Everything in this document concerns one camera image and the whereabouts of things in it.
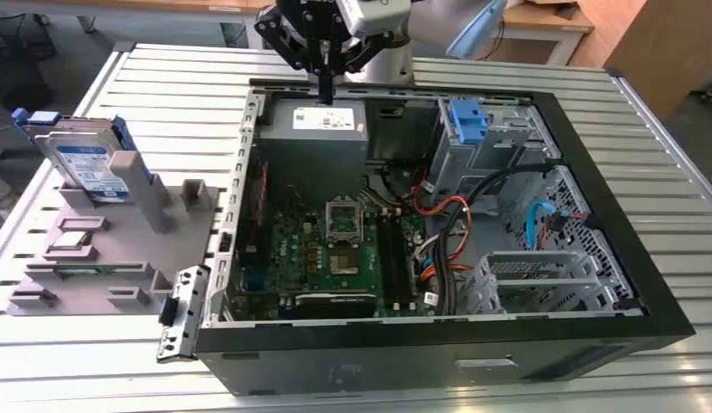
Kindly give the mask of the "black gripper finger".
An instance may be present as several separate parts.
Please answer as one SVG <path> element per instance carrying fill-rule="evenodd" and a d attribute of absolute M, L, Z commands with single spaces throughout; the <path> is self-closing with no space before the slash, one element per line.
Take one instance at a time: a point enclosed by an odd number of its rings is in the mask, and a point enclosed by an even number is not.
<path fill-rule="evenodd" d="M 347 48 L 343 47 L 342 41 L 333 40 L 326 61 L 326 104 L 333 104 L 337 77 L 345 73 L 359 73 L 374 59 L 378 59 L 379 63 L 373 65 L 374 69 L 370 71 L 385 71 L 389 60 L 407 46 L 409 37 L 402 34 L 377 34 L 363 40 L 351 39 Z"/>
<path fill-rule="evenodd" d="M 319 40 L 302 43 L 285 28 L 285 17 L 278 6 L 269 6 L 258 13 L 254 29 L 265 43 L 277 51 L 295 71 L 306 71 L 315 77 L 318 102 L 329 104 L 329 78 L 323 76 L 323 59 Z"/>

